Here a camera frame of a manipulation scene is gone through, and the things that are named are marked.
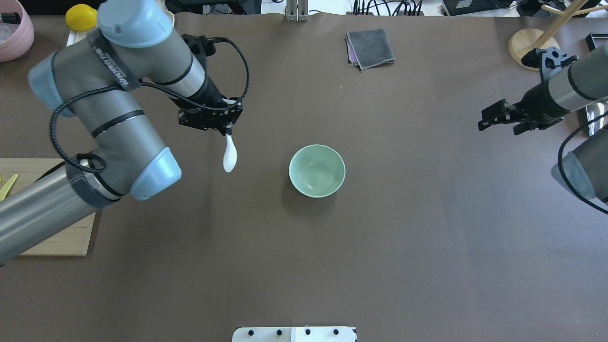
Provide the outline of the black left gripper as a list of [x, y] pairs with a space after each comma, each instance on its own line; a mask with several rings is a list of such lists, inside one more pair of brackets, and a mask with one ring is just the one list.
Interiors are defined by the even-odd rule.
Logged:
[[180, 125], [225, 131], [224, 136], [232, 136], [232, 127], [243, 111], [241, 101], [224, 97], [214, 84], [203, 84], [193, 95], [178, 99], [178, 108]]

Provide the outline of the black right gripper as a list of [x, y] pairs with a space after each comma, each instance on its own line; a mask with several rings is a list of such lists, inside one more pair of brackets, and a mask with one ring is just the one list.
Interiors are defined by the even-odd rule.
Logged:
[[547, 85], [537, 85], [527, 91], [523, 98], [514, 104], [499, 100], [481, 112], [478, 130], [484, 131], [494, 125], [519, 123], [513, 128], [514, 135], [536, 129], [545, 130], [563, 120], [565, 109], [556, 104]]

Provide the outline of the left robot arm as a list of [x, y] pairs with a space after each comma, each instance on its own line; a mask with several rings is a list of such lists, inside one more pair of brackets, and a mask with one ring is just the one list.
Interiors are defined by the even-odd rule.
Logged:
[[232, 126], [245, 96], [228, 98], [211, 80], [206, 58], [215, 43], [230, 40], [179, 34], [153, 0], [107, 0], [96, 28], [30, 71], [32, 91], [52, 111], [49, 136], [63, 163], [2, 200], [2, 264], [123, 196], [147, 200], [181, 178], [132, 95], [139, 87], [165, 93], [180, 125], [220, 132], [224, 169], [234, 169]]

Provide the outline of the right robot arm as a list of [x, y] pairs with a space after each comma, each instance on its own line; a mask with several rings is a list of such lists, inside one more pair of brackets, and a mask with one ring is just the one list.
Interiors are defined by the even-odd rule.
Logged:
[[481, 112], [480, 131], [490, 126], [513, 124], [514, 135], [546, 130], [564, 117], [587, 106], [597, 112], [581, 122], [558, 149], [552, 177], [569, 193], [599, 212], [593, 200], [607, 203], [607, 45], [591, 50], [586, 56], [569, 56], [554, 46], [534, 48], [522, 57], [522, 63], [538, 68], [541, 81], [526, 91], [523, 98], [509, 104], [499, 100]]

